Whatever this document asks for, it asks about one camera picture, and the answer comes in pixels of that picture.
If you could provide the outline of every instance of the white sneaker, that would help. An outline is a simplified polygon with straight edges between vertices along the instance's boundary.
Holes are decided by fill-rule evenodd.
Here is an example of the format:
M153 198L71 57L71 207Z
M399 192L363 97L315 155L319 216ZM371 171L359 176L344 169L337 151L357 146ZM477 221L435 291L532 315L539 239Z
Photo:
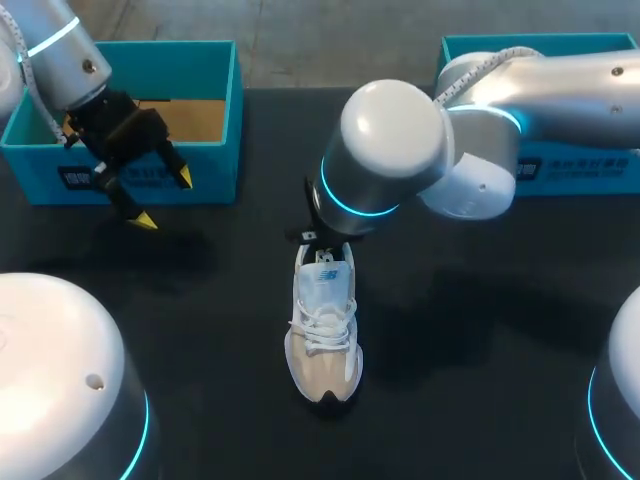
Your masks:
M304 264L300 247L293 277L293 318L284 338L291 376L311 402L344 402L362 377L358 345L355 266L348 244L342 252L315 253Z

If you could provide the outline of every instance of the blue cardboard box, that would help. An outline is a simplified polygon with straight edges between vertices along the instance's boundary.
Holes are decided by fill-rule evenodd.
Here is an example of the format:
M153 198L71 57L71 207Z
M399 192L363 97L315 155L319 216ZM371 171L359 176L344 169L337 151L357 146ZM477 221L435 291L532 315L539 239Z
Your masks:
M154 153L121 171L127 191L142 205L232 203L243 112L242 74L234 42L97 45L113 68L110 87L125 90L136 100L225 101L219 142L174 142L189 165L193 189L180 189ZM56 144L26 92L0 149L32 205L109 203L89 184L96 159L81 143L69 150Z
M515 46L530 47L546 56L637 48L626 33L448 36L442 38L437 74L465 53ZM518 157L518 196L640 193L640 158L628 150L523 142Z

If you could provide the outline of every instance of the shoe lace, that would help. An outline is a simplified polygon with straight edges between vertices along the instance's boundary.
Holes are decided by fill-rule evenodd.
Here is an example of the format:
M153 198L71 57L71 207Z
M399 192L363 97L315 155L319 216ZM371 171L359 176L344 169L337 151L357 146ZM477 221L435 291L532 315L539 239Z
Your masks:
M339 351L349 348L349 322L356 313L357 304L354 299L349 300L346 310L334 309L334 315L312 314L300 300L298 308L303 314L300 323L289 322L304 331L304 343L307 352L314 350Z

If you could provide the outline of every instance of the black table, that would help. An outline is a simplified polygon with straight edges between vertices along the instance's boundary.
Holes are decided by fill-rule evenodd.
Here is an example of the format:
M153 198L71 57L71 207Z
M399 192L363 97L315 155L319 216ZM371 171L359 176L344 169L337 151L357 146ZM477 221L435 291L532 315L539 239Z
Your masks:
M286 366L302 178L350 91L249 90L232 207L31 208L3 167L0 266L56 275L115 317L157 410L169 480L565 479L575 412L640 285L640 198L518 200L469 224L417 201L354 245L362 390L337 420Z

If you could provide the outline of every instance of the floor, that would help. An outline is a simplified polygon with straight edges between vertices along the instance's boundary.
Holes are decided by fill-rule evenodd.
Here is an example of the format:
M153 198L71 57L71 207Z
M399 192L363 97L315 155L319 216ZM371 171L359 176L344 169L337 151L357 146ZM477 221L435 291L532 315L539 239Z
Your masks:
M251 87L433 78L440 37L611 32L640 37L637 0L69 0L96 40L237 42Z

